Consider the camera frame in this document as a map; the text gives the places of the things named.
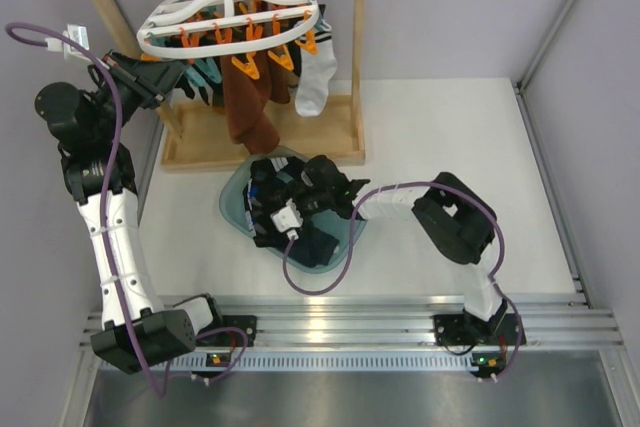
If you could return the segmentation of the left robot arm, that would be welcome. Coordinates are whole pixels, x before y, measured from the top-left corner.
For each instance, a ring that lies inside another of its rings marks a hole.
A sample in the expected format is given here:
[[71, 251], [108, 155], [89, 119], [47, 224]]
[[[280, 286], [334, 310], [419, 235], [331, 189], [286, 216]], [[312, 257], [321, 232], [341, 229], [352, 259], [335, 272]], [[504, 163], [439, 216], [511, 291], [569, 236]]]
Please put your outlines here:
[[34, 107], [58, 142], [67, 191], [85, 222], [102, 291], [96, 356], [133, 374], [214, 344], [226, 321], [201, 294], [166, 307], [153, 289], [139, 236], [138, 192], [129, 150], [115, 141], [137, 109], [160, 106], [181, 85], [183, 62], [136, 60], [111, 51], [88, 68], [96, 91], [46, 85]]

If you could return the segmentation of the teal clothes peg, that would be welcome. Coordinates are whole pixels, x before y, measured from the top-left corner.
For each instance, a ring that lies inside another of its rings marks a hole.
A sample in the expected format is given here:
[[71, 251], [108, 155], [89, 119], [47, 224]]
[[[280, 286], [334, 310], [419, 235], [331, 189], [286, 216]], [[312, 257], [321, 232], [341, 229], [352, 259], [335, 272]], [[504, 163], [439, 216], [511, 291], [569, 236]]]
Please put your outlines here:
[[222, 93], [222, 75], [211, 59], [195, 59], [185, 70], [185, 76], [197, 88], [209, 87], [217, 94]]

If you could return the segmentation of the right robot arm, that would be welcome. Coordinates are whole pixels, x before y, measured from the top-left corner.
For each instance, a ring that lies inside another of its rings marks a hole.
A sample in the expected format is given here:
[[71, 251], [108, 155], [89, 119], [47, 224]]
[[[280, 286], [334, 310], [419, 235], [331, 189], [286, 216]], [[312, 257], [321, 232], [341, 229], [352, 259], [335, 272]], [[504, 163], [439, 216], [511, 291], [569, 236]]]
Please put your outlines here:
[[438, 253], [457, 268], [463, 310], [439, 318], [443, 347], [475, 347], [503, 331], [508, 302], [495, 274], [504, 258], [504, 236], [494, 211], [458, 177], [442, 172], [432, 181], [371, 187], [350, 179], [325, 156], [304, 162], [297, 179], [269, 192], [267, 215], [287, 237], [285, 250], [305, 239], [315, 214], [330, 211], [354, 228], [374, 219], [415, 220]]

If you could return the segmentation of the black sock with white label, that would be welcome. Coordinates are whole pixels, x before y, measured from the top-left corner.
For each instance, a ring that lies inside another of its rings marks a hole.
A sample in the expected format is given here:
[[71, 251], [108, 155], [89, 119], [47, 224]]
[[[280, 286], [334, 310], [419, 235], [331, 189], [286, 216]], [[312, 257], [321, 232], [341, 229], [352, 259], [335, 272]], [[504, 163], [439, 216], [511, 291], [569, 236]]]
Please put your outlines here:
[[310, 188], [319, 188], [320, 185], [311, 176], [311, 171], [307, 167], [307, 162], [303, 159], [295, 156], [286, 156], [280, 158], [282, 167], [281, 172], [284, 172], [291, 179], [302, 182], [305, 186]]

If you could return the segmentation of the white plastic clip hanger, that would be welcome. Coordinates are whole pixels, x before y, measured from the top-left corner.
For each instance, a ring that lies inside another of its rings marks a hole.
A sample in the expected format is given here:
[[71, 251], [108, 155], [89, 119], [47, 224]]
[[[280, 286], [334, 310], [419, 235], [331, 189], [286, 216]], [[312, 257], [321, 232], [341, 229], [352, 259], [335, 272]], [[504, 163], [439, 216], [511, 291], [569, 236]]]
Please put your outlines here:
[[317, 0], [165, 0], [138, 29], [143, 52], [191, 60], [267, 51], [293, 42], [315, 55]]

